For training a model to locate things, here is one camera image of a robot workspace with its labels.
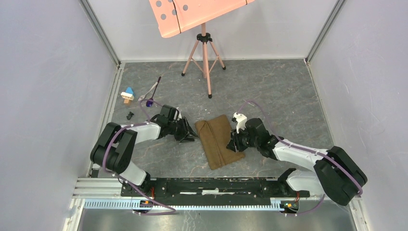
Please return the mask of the brown cloth napkin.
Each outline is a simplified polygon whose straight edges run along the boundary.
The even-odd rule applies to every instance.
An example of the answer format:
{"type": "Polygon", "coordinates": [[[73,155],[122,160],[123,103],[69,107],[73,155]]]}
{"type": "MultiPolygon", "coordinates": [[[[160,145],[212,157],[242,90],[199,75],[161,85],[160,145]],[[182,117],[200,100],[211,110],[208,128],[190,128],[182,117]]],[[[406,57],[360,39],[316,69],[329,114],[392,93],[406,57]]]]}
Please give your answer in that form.
{"type": "Polygon", "coordinates": [[[244,152],[227,149],[230,142],[231,125],[226,115],[220,115],[210,120],[200,120],[194,125],[211,170],[219,169],[245,158],[244,152]]]}

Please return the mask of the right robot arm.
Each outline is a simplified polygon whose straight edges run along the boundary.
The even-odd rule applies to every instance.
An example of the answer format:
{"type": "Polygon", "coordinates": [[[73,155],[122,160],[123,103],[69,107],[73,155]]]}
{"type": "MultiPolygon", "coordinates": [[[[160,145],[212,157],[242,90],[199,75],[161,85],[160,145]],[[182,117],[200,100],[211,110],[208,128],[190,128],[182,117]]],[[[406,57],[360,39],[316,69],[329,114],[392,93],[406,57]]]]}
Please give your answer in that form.
{"type": "Polygon", "coordinates": [[[278,183],[278,191],[283,196],[291,196],[296,191],[310,194],[325,194],[339,205],[349,202],[362,194],[368,182],[366,174],[338,146],[330,149],[316,149],[296,144],[284,137],[270,134],[260,118],[248,119],[243,114],[234,114],[232,121],[236,128],[231,131],[227,149],[242,152],[255,148],[266,158],[290,162],[306,170],[291,170],[278,183]]]}

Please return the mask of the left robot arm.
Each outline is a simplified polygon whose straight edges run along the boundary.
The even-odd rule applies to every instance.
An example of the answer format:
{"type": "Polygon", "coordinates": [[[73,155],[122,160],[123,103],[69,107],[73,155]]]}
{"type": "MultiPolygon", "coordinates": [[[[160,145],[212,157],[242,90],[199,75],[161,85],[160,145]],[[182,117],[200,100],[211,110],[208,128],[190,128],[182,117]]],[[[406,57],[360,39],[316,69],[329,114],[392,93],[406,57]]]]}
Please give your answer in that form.
{"type": "Polygon", "coordinates": [[[108,123],[90,152],[90,160],[132,183],[132,189],[139,196],[146,196],[151,191],[150,174],[131,161],[134,147],[167,135],[174,136],[178,142],[192,142],[198,138],[186,117],[177,108],[165,104],[150,121],[131,125],[108,123]]]}

